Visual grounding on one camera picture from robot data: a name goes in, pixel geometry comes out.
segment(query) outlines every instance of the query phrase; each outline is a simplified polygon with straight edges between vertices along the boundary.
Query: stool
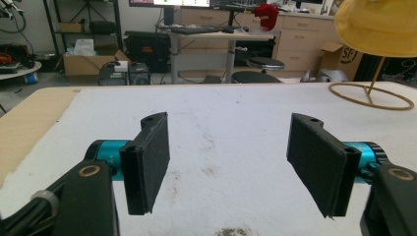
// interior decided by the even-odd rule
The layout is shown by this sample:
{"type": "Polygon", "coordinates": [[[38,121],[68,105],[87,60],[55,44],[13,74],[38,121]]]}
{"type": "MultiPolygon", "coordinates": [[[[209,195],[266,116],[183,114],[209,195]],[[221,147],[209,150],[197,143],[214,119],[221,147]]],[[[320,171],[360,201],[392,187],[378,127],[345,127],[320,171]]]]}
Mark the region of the stool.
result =
{"type": "Polygon", "coordinates": [[[280,71],[285,64],[267,57],[251,57],[246,61],[250,67],[262,69],[261,72],[242,71],[232,75],[233,83],[255,84],[255,83],[281,83],[276,77],[267,74],[267,70],[280,71]]]}

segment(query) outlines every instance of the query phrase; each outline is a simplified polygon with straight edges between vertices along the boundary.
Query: computer monitor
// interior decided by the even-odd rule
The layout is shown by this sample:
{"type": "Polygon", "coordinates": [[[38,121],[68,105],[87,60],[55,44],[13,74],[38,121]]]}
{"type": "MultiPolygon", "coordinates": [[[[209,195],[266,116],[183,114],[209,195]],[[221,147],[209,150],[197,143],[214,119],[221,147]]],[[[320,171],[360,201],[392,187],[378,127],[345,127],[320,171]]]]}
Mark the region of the computer monitor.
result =
{"type": "Polygon", "coordinates": [[[130,7],[206,7],[210,6],[209,0],[129,0],[130,7]]]}
{"type": "Polygon", "coordinates": [[[296,0],[295,7],[300,9],[301,3],[314,3],[314,4],[323,4],[323,0],[296,0]]]}
{"type": "Polygon", "coordinates": [[[129,0],[129,7],[163,8],[163,19],[166,25],[174,23],[174,7],[209,8],[210,0],[129,0]]]}

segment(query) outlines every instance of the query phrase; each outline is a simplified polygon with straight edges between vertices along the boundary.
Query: gold wire stand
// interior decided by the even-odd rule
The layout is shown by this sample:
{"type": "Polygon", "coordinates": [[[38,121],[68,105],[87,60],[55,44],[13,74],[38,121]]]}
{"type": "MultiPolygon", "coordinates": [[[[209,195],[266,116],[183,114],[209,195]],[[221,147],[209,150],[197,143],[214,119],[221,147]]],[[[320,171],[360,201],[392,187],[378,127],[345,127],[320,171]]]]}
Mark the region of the gold wire stand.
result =
{"type": "Polygon", "coordinates": [[[378,66],[378,69],[377,69],[377,72],[375,73],[374,78],[372,79],[372,82],[371,82],[371,85],[370,86],[363,86],[363,85],[351,84],[351,83],[334,83],[334,84],[331,84],[328,88],[330,89],[330,91],[333,94],[335,94],[335,95],[337,95],[337,96],[339,96],[339,97],[341,97],[343,99],[346,99],[346,100],[349,100],[349,101],[352,101],[352,102],[355,102],[355,103],[358,103],[358,104],[361,104],[361,105],[375,107],[375,108],[380,108],[380,109],[386,109],[386,110],[410,110],[411,108],[414,107],[414,102],[412,100],[408,99],[405,96],[402,96],[402,95],[393,93],[392,91],[388,91],[388,90],[381,89],[381,88],[374,88],[375,81],[378,78],[378,74],[380,73],[380,70],[383,67],[383,64],[384,64],[384,61],[385,60],[386,60],[386,57],[383,57],[381,59],[381,62],[380,62],[379,66],[378,66]],[[349,86],[349,87],[363,88],[364,91],[365,91],[365,93],[366,93],[366,95],[367,95],[368,102],[361,101],[361,100],[352,98],[350,96],[341,94],[340,92],[334,90],[333,87],[337,87],[337,86],[349,86]],[[374,101],[371,98],[371,91],[373,89],[374,90],[381,91],[381,92],[384,92],[384,93],[387,93],[387,94],[392,95],[392,96],[395,96],[395,97],[398,97],[398,98],[404,100],[405,102],[407,102],[408,103],[408,106],[385,106],[385,105],[375,104],[374,101]]]}

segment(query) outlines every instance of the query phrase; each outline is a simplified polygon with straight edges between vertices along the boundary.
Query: cardboard box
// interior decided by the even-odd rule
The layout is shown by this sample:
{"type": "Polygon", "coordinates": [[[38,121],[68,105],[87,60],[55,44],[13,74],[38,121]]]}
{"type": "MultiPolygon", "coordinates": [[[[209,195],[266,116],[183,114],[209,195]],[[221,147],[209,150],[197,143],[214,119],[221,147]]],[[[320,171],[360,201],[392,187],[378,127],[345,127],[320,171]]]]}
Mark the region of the cardboard box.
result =
{"type": "Polygon", "coordinates": [[[327,42],[322,46],[325,53],[320,65],[321,69],[340,70],[349,81],[355,79],[356,71],[362,59],[362,53],[339,43],[327,42]]]}
{"type": "Polygon", "coordinates": [[[330,11],[328,12],[329,16],[334,16],[340,7],[343,0],[333,0],[333,3],[331,3],[330,11]]]}
{"type": "Polygon", "coordinates": [[[62,32],[84,32],[84,24],[80,23],[60,23],[59,30],[62,32]]]}
{"type": "Polygon", "coordinates": [[[64,55],[65,75],[67,77],[95,76],[98,79],[98,74],[104,64],[117,60],[130,62],[129,58],[117,47],[97,46],[95,50],[98,52],[97,56],[64,55]]]}

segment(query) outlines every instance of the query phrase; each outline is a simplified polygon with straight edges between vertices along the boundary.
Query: table surface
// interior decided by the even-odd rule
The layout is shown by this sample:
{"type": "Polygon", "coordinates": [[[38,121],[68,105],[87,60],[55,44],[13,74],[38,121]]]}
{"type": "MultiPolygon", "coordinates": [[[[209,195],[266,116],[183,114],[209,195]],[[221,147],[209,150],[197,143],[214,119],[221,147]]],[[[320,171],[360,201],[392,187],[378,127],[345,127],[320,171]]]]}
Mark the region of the table surface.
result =
{"type": "MultiPolygon", "coordinates": [[[[414,88],[376,87],[417,102],[414,88]]],[[[153,214],[129,216],[123,183],[113,183],[122,235],[361,235],[369,186],[354,186],[346,217],[324,219],[286,161],[293,112],[321,119],[341,141],[375,142],[393,163],[417,170],[416,108],[361,106],[328,84],[46,88],[0,119],[2,179],[10,172],[2,216],[81,161],[93,141],[133,139],[142,118],[162,111],[171,161],[153,214]]]]}

